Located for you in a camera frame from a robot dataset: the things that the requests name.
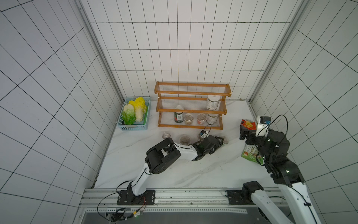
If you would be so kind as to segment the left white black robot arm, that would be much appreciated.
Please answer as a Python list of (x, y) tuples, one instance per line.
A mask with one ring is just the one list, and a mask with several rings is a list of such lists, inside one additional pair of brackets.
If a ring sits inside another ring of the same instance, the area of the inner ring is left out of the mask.
[(117, 192), (117, 205), (153, 205), (156, 191), (147, 189), (149, 177), (163, 173), (178, 159), (199, 161), (215, 153), (223, 144), (224, 138), (211, 135), (190, 146), (177, 144), (172, 138), (164, 139), (146, 152), (138, 177), (129, 182), (126, 190)]

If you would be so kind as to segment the seed jar red label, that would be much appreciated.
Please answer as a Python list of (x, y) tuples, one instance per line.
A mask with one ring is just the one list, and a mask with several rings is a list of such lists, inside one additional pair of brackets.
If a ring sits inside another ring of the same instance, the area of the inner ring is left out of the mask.
[(190, 142), (191, 142), (191, 139), (190, 139), (190, 137), (188, 135), (181, 136), (181, 138), (180, 138), (180, 144), (181, 145), (189, 145)]

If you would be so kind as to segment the seed jar dark label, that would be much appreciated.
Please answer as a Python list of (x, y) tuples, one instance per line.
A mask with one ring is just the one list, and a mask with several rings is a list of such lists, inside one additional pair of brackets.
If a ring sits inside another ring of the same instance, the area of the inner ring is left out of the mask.
[(163, 138), (163, 139), (167, 139), (167, 138), (170, 138), (170, 137), (171, 137), (171, 134), (168, 133), (168, 132), (164, 132), (164, 133), (162, 134), (162, 138)]

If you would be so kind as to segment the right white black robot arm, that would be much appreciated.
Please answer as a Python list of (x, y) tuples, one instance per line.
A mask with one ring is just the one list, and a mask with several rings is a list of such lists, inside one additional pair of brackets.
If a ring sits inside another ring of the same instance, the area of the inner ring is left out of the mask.
[[(311, 202), (304, 177), (288, 157), (290, 142), (285, 133), (259, 125), (250, 130), (240, 125), (240, 140), (254, 145), (263, 158), (263, 166), (277, 184), (291, 210), (296, 224), (319, 224), (321, 221)], [(226, 190), (230, 205), (256, 205), (272, 224), (290, 224), (291, 220), (278, 208), (257, 181), (244, 183), (241, 190)]]

